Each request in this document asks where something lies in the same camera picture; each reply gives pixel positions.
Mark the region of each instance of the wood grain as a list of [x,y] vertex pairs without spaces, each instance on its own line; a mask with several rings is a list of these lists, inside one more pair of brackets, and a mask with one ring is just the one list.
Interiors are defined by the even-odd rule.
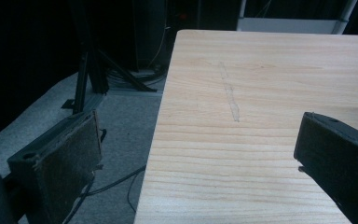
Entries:
[[358,36],[180,31],[135,223],[349,223],[297,170],[306,111],[358,129]]

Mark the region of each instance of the dark background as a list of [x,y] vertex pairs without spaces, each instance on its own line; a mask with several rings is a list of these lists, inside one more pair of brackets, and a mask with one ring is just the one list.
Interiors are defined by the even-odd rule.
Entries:
[[[243,16],[254,17],[267,2],[248,0]],[[335,20],[342,2],[276,0],[266,17]],[[99,45],[137,71],[156,55],[154,64],[168,65],[178,30],[236,30],[240,5],[240,0],[99,0],[89,10]],[[358,4],[344,34],[358,35]],[[54,84],[77,72],[79,57],[66,1],[0,0],[0,131]]]

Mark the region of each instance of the pencil mark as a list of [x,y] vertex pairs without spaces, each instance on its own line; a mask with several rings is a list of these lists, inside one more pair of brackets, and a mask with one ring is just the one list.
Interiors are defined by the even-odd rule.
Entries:
[[234,118],[234,121],[240,122],[240,108],[238,107],[237,103],[234,99],[234,89],[232,88],[231,84],[228,84],[226,79],[229,78],[226,66],[220,62],[219,63],[219,70],[220,70],[220,76],[223,80],[226,96],[228,99],[228,104],[231,108],[232,118]]

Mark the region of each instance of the light wood tabletop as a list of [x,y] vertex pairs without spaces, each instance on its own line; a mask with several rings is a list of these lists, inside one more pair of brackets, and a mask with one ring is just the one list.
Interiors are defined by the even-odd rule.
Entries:
[[135,223],[349,223],[298,171],[304,112],[358,129],[358,35],[180,31]]

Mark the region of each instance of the gray carpet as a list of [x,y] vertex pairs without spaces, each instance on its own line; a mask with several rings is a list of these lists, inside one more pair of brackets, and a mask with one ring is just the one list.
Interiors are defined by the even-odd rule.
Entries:
[[[111,88],[103,97],[97,107],[100,128],[107,130],[102,143],[103,169],[97,171],[91,190],[110,184],[146,164],[164,82],[162,79],[151,85],[159,90],[155,93]],[[61,106],[67,99],[74,98],[75,89],[76,74],[51,88],[0,132],[2,176],[9,173],[8,157],[71,115],[71,110],[61,109]],[[130,201],[135,208],[143,177],[144,173],[140,173],[131,187]],[[135,214],[127,203],[131,181],[132,178],[88,197],[71,223],[133,223]]]

